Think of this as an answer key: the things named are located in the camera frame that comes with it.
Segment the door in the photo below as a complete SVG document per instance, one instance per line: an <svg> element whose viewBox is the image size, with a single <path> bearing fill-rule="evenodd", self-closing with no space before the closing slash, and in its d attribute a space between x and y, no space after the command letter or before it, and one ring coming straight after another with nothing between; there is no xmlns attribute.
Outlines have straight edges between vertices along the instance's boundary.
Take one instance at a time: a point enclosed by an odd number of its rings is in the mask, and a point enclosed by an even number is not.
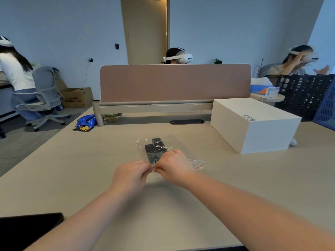
<svg viewBox="0 0 335 251"><path fill-rule="evenodd" d="M167 47L166 0L121 0L129 64L162 64Z"/></svg>

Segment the gray office chair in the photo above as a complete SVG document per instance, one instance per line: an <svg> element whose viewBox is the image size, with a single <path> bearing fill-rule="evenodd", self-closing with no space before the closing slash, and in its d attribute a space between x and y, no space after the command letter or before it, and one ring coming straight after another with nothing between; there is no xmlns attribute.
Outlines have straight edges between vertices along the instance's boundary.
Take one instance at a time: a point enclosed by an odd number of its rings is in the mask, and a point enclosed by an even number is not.
<svg viewBox="0 0 335 251"><path fill-rule="evenodd" d="M265 75L269 75L269 69L270 69L272 66L277 66L277 65L281 65L281 63L271 63L271 64L267 64L267 65L261 67L261 68L259 69L257 78L262 78L262 77L265 76Z"/></svg>
<svg viewBox="0 0 335 251"><path fill-rule="evenodd" d="M21 103L21 105L17 105L16 107L21 110L39 112L39 111L46 111L51 110L53 107L56 107L61 104L61 96L58 95L55 91L57 88L55 86L55 75L52 67L40 67L37 68L32 72L32 77L35 80L36 85L36 92L33 93L20 93L14 92L13 97L17 101ZM40 100L37 103L24 103L19 97L15 95L19 94L36 94L36 97ZM52 120L55 122L59 122L62 125L65 125L65 122L62 120L57 120L56 118L60 117L68 117L70 118L69 114L58 115L58 114L49 114L45 115L42 118L39 118L35 121L28 121L26 124L27 126L31 126L32 124L36 124L34 127L34 131L39 131L39 127L42 126L47 120Z"/></svg>

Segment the small potted plant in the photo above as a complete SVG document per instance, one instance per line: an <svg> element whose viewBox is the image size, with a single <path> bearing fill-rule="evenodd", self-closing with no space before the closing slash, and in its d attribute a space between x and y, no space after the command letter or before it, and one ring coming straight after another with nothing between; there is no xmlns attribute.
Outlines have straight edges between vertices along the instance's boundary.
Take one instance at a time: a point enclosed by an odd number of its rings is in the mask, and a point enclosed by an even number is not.
<svg viewBox="0 0 335 251"><path fill-rule="evenodd" d="M111 123L111 122L118 122L119 118L122 114L121 113L116 113L116 114L103 114L103 118L106 120L106 122Z"/></svg>
<svg viewBox="0 0 335 251"><path fill-rule="evenodd" d="M219 58L216 58L214 60L214 64L222 64L222 61Z"/></svg>

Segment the person's hand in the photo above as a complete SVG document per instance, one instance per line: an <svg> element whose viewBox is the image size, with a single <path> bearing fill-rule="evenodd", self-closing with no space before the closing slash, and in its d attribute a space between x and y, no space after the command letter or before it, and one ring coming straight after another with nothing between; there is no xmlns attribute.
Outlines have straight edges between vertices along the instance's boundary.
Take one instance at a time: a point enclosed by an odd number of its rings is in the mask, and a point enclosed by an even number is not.
<svg viewBox="0 0 335 251"><path fill-rule="evenodd" d="M154 171L166 181L185 187L187 179L195 173L191 163L180 150L165 152L155 164Z"/></svg>
<svg viewBox="0 0 335 251"><path fill-rule="evenodd" d="M329 65L327 65L326 67L324 67L323 69L321 70L316 70L316 69L313 69L313 71L318 74L318 75L327 75L328 74L328 71L329 71Z"/></svg>
<svg viewBox="0 0 335 251"><path fill-rule="evenodd" d="M151 164L144 160L119 165L114 172L110 190L129 198L143 189L149 173L153 171Z"/></svg>
<svg viewBox="0 0 335 251"><path fill-rule="evenodd" d="M308 51L303 51L303 52L300 52L293 60L293 63L295 65L299 65L300 63L303 63L303 58L308 54L309 52Z"/></svg>

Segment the white box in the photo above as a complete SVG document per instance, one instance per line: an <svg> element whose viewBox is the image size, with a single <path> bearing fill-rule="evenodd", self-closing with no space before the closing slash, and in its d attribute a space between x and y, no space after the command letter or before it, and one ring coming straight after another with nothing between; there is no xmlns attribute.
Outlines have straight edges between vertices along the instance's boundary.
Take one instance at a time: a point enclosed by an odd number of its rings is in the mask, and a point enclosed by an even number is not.
<svg viewBox="0 0 335 251"><path fill-rule="evenodd" d="M301 117L252 98L215 99L211 125L240 154L286 150Z"/></svg>

